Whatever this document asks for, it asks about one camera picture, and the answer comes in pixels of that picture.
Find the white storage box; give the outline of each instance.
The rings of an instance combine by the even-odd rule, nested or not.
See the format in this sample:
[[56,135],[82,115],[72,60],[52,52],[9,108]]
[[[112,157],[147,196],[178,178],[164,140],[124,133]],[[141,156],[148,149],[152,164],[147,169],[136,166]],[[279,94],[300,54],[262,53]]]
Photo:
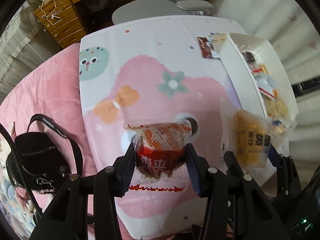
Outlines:
[[254,55],[256,61],[265,65],[268,74],[276,81],[279,97],[286,104],[290,119],[294,122],[298,114],[297,102],[287,73],[270,42],[251,35],[229,33],[225,41],[215,45],[215,49],[221,56],[242,108],[255,115],[267,117],[262,95],[244,56],[238,49],[241,46],[247,47],[247,51]]

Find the black handbag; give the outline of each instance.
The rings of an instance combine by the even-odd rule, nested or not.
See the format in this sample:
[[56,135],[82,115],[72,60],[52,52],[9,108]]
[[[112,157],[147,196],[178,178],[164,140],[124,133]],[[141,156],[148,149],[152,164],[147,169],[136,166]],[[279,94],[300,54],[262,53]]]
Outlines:
[[0,124],[0,132],[11,147],[6,160],[9,179],[13,185],[26,189],[38,216],[42,215],[32,191],[47,194],[55,193],[68,179],[70,166],[57,147],[44,132],[29,132],[34,121],[41,121],[61,137],[69,139],[73,150],[77,174],[82,176],[83,159],[78,144],[62,134],[57,125],[43,114],[32,116],[26,133],[12,141],[11,136]]

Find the green flower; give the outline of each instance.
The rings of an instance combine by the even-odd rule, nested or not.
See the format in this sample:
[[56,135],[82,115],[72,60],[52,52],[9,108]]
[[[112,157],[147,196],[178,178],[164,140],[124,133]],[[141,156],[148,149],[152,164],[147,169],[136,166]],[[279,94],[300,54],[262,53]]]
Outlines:
[[183,71],[179,71],[174,77],[167,71],[162,74],[164,84],[157,85],[158,91],[164,93],[167,97],[172,97],[175,92],[188,93],[189,90],[185,85],[180,82],[184,80]]

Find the trash can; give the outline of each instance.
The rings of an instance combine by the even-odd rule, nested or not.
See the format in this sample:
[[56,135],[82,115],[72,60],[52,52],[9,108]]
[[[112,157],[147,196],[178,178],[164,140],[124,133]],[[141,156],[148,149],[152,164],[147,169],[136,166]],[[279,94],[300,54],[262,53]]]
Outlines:
[[97,25],[102,25],[111,19],[109,0],[85,0],[85,3]]

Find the wooden desk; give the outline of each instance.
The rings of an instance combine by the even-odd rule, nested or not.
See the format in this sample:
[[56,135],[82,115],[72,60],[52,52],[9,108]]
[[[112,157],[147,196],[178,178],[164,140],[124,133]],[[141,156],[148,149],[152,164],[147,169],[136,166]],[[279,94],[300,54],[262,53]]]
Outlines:
[[[134,0],[109,0],[110,12],[131,1]],[[82,37],[98,29],[84,0],[47,0],[42,10],[39,6],[34,14],[62,48],[79,42]]]

